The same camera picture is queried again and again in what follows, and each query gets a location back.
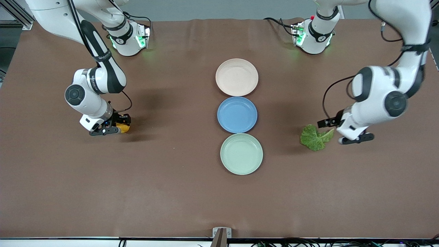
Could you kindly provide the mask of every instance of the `gray wall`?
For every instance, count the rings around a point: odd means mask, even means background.
[[[316,13],[316,4],[312,0],[130,0],[121,8],[132,15],[147,16],[152,21],[291,19],[308,18]],[[343,10],[346,18],[372,18],[365,4],[344,6]],[[86,13],[83,16],[96,21]]]

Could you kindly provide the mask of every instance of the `blue plate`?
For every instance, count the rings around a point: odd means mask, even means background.
[[[230,97],[218,108],[218,122],[226,131],[245,133],[253,128],[258,119],[255,105],[244,97]]]

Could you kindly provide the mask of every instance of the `green plate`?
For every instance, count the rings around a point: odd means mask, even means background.
[[[221,161],[232,173],[247,175],[256,171],[262,163],[262,146],[253,136],[233,134],[221,146]]]

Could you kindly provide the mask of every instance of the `plate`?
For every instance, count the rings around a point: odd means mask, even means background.
[[[258,84],[258,71],[247,60],[234,58],[223,62],[216,70],[216,84],[230,96],[251,93]]]
[[[233,134],[221,146],[221,161],[231,173],[248,175],[262,163],[263,152],[259,141],[245,133]]]
[[[256,124],[258,111],[250,100],[244,97],[230,97],[220,104],[216,116],[226,131],[245,133]]]

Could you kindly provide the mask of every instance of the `metal bracket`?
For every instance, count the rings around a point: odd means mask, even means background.
[[[232,228],[215,227],[212,229],[213,240],[210,247],[226,247],[227,239],[232,237]]]
[[[232,238],[232,228],[230,228],[230,227],[214,227],[214,228],[212,229],[212,238],[215,237],[216,232],[217,232],[220,228],[224,228],[224,229],[226,229],[227,238]]]
[[[23,26],[22,30],[23,30],[23,31],[29,31],[29,30],[32,29],[32,26],[33,26],[33,21],[30,22],[30,25],[28,25],[28,26]]]
[[[23,25],[23,30],[30,30],[32,28],[32,22],[35,19],[17,1],[0,0],[0,6],[3,6],[10,15]]]

